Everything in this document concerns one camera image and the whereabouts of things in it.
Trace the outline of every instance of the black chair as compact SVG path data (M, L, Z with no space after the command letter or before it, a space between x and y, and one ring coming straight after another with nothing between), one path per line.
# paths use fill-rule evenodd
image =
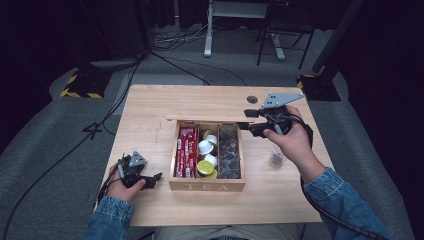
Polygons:
M311 13L303 4L299 1L272 1L268 7L264 20L264 25L259 31L256 41L261 37L261 48L259 51L258 62L256 65L259 66L262 56L262 50L264 47L265 36L267 33L282 34L282 35L295 35L298 36L293 46L287 47L276 47L283 49L301 50L303 51L302 60L300 61L299 70L302 68L303 61L305 60L306 53L311 43L312 37L314 36L315 26L314 20L318 12ZM305 48L294 48L304 34L309 34L308 43Z

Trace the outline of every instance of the denim sleeve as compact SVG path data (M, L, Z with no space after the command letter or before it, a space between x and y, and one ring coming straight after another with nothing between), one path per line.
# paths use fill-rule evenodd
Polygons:
M91 216L87 231L81 239L125 239L133 213L133 205L105 196Z
M320 208L334 217L387 239L393 239L370 206L333 169L327 168L312 182L305 184L304 188ZM321 219L333 239L369 239L322 214Z

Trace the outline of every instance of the wooden box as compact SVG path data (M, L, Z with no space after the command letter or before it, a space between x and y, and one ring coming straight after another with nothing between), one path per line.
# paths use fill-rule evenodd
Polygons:
M243 161L243 148L242 148L242 141L241 141L241 131L237 126L237 120L234 118L220 118L219 120L207 120L204 117L179 117L179 116L167 116L168 120L177 120L176 124L176 130L175 130L175 138L174 138L174 145L172 149L172 159L171 159L171 168L169 172L169 186L171 187L171 190L182 190L182 191L221 191L221 192L241 192L243 191L244 185L246 183L245 179L245 172L244 172L244 161ZM238 119L239 121L249 121L252 120L246 120L246 118ZM178 149L178 137L180 134L180 128L182 127L195 127L198 131L198 136L196 139L196 147L197 147L197 157L196 161L202 160L203 156L199 154L198 151L198 143L202 140L202 136L200 136L202 132L205 130L211 130L212 134L215 135L218 138L218 143L216 146L217 152L215 153L217 155L218 163L217 167L215 168L218 172L218 177L216 179L211 178L204 178L199 175L199 173L196 171L195 178L185 178L185 177L178 177L177 176L177 149ZM233 132L235 133L235 139L236 139L236 149L237 149L237 155L232 158L232 165L229 167L226 165L228 161L225 162L225 151L220 149L221 147L224 147L224 144L226 142L224 141L225 137L220 136L220 132ZM238 160L239 163L239 171L237 170L237 164L234 164L234 159Z

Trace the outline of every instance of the wooden table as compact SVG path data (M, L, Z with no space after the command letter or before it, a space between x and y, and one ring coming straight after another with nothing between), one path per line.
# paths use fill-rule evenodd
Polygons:
M269 92L301 93L298 88L182 85L133 85L105 170L122 154L137 150L149 163L142 174L162 172L155 189L140 191L134 200L133 226L211 225L320 222L303 196L300 175L290 161L280 169L267 163L272 143L242 131L246 185L243 192L171 191L168 183L175 121L166 115L244 117L244 109L258 109ZM253 95L258 103L251 104ZM290 103L314 130L313 150L332 167L321 135L305 98Z

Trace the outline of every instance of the wooden crate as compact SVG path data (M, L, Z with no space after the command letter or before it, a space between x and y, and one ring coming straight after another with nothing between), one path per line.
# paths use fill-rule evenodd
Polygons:
M240 129L237 126L237 120L236 121L225 121L225 120L234 120L229 118L220 118L221 121L217 120L206 120L204 117L200 118L201 120L198 120L199 117L193 117L192 119L197 120L187 120L190 117L179 117L179 116L167 116L168 120L172 119L180 119L177 120L176 124L176 130L175 130L175 138L174 138L174 145L172 149L172 159L171 159L171 168L169 172L169 186L171 187L171 190L182 190L182 191L222 191L222 192L241 192L243 191L244 185L246 183L245 179L245 172L244 172L244 161L243 161L243 148L242 148L242 141L241 141L241 132ZM253 120L250 119L238 119L239 121L248 121L252 122ZM179 136L179 130L181 127L185 126L195 126L198 128L199 137L197 139L197 143L199 143L199 140L202 139L200 136L200 132L203 130L212 130L213 134L217 136L218 138L218 147L219 150L219 130L220 129L231 129L234 130L236 133L236 139L237 139L237 150L238 150L238 158L239 158L239 168L240 168L240 174L239 178L237 179L223 179L219 178L219 169L221 167L221 153L218 151L217 157L218 157L218 178L217 179L210 179L210 178L202 178L198 174L196 178L181 178L176 176L176 167L177 167L177 140Z

